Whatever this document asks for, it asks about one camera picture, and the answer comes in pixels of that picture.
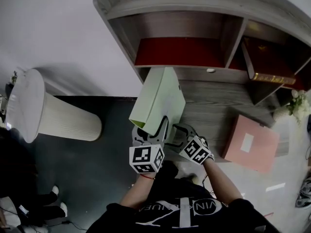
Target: light green box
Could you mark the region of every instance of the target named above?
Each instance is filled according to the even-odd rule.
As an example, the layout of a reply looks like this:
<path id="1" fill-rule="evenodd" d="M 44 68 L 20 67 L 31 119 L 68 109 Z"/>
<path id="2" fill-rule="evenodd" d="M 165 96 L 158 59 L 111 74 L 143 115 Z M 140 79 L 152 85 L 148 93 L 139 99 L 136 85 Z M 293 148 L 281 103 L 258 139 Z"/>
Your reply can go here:
<path id="1" fill-rule="evenodd" d="M 154 67 L 149 71 L 129 119 L 148 134 L 155 135 L 162 118 L 167 116 L 169 137 L 166 142 L 171 142 L 175 135 L 172 125 L 179 122 L 185 104 L 173 67 Z"/>

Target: black pants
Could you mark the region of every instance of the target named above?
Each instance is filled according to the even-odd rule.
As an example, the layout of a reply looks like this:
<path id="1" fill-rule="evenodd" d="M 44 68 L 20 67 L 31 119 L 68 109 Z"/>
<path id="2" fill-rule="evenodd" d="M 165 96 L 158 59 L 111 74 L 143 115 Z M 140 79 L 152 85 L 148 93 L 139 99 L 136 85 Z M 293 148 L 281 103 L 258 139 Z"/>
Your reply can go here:
<path id="1" fill-rule="evenodd" d="M 155 177 L 155 182 L 149 193 L 148 202 L 159 200 L 190 198 L 212 198 L 209 191 L 202 186 L 194 184 L 188 178 L 175 179 L 178 168 L 173 162 L 165 161 L 163 167 Z"/>
<path id="2" fill-rule="evenodd" d="M 18 198 L 11 198 L 17 214 L 22 224 L 31 224 L 42 226 L 44 220 L 64 217 L 65 212 L 59 206 L 44 206 L 54 203 L 57 200 L 57 195 L 53 192 L 44 195 L 36 195 L 32 198 L 19 200 Z M 29 211 L 28 215 L 24 215 L 19 206 L 23 206 Z"/>

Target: black t-shirt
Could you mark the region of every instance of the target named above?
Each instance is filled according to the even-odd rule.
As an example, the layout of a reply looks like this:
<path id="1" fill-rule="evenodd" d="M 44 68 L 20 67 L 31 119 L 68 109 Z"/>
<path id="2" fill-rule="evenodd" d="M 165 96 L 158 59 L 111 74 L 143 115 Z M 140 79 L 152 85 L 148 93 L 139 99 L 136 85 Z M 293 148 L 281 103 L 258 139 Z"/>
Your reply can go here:
<path id="1" fill-rule="evenodd" d="M 247 200 L 229 205 L 209 198 L 179 198 L 150 202 L 140 210 L 113 203 L 87 231 L 112 232 L 278 232 Z"/>

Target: pink box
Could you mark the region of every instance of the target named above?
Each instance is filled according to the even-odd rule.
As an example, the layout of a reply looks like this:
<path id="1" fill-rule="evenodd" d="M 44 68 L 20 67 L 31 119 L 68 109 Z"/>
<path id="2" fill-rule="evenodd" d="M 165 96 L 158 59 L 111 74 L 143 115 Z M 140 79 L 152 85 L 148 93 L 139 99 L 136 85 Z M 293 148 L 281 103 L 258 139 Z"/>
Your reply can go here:
<path id="1" fill-rule="evenodd" d="M 271 170 L 279 134 L 244 116 L 236 119 L 223 158 L 267 173 Z"/>

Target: red string bracelet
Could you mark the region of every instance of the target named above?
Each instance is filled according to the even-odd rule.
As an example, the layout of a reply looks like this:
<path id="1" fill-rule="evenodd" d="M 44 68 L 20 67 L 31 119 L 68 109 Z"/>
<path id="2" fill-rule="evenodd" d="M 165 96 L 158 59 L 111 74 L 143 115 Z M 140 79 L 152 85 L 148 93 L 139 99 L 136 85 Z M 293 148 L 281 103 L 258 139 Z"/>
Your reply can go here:
<path id="1" fill-rule="evenodd" d="M 142 177 L 147 178 L 147 179 L 155 180 L 155 178 L 151 178 L 151 177 L 145 176 L 145 175 L 143 175 L 143 174 L 140 174 L 140 175 L 141 175 Z"/>

